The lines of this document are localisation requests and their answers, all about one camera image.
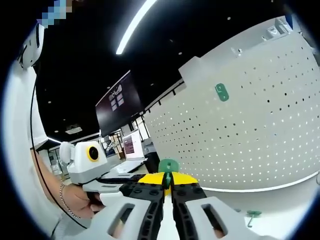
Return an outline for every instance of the laptop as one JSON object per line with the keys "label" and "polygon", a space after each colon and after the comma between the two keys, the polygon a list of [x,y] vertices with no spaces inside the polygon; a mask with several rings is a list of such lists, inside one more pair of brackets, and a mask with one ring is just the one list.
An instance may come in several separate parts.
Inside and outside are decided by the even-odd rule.
{"label": "laptop", "polygon": [[119,174],[132,173],[147,160],[144,155],[138,129],[123,137],[123,148],[126,160],[115,166],[110,172],[117,172]]}

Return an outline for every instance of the person's arm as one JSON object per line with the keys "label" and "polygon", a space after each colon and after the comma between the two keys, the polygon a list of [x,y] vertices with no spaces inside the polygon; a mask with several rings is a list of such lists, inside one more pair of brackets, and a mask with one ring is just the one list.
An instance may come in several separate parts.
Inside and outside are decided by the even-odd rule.
{"label": "person's arm", "polygon": [[[50,190],[50,192],[52,193],[53,197],[56,199],[60,207],[68,211],[68,209],[63,204],[60,198],[60,187],[63,183],[60,180],[58,180],[52,172],[48,170],[47,166],[44,164],[42,160],[42,157],[37,152],[35,152],[35,154],[33,149],[31,149],[33,163],[36,169],[36,173],[39,177],[42,189],[44,191],[44,194],[52,203],[56,203],[49,193],[49,190]],[[46,187],[43,178],[41,177],[40,171],[43,175],[43,178],[49,190]],[[94,212],[98,212],[104,208],[103,205],[90,204],[90,200],[87,194],[83,191],[82,187],[74,184],[66,185],[63,188],[62,196],[65,204],[72,211],[72,213],[80,218],[92,218],[94,216]]]}

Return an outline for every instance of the person's hand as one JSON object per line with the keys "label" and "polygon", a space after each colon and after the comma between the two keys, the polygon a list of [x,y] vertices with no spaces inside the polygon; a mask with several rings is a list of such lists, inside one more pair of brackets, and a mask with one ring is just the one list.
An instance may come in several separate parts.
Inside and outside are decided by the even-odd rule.
{"label": "person's hand", "polygon": [[[82,187],[69,184],[62,190],[62,196],[65,204],[69,209],[80,218],[90,219],[95,213],[101,211],[105,206],[90,204],[87,193],[83,191]],[[100,201],[99,194],[95,194],[97,200]]]}

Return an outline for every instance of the bracelet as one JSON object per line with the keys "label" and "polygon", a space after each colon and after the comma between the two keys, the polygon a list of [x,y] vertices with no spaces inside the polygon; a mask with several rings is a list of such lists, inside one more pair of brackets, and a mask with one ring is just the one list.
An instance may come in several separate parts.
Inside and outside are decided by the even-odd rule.
{"label": "bracelet", "polygon": [[72,215],[72,217],[76,218],[76,219],[80,219],[80,217],[78,217],[77,215],[75,215],[71,209],[67,206],[65,200],[64,200],[64,197],[63,197],[63,194],[62,194],[62,191],[63,189],[65,188],[65,185],[62,183],[61,186],[60,186],[60,190],[59,190],[59,193],[60,193],[60,199],[63,203],[63,205],[66,207],[66,209],[69,211],[69,213]]}

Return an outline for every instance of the black ceiling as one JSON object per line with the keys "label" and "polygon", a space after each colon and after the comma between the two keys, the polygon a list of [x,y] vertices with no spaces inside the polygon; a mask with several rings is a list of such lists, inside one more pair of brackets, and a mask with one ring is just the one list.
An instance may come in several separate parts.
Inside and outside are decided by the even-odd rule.
{"label": "black ceiling", "polygon": [[[36,91],[49,137],[71,141],[97,133],[95,104],[128,70],[147,106],[181,79],[179,67],[193,56],[201,57],[243,30],[283,15],[279,4],[271,0],[158,0],[124,53],[116,55],[124,32],[144,2],[75,2],[66,20],[45,30]],[[65,133],[75,124],[83,131]],[[46,143],[47,148],[52,146],[54,143]]]}

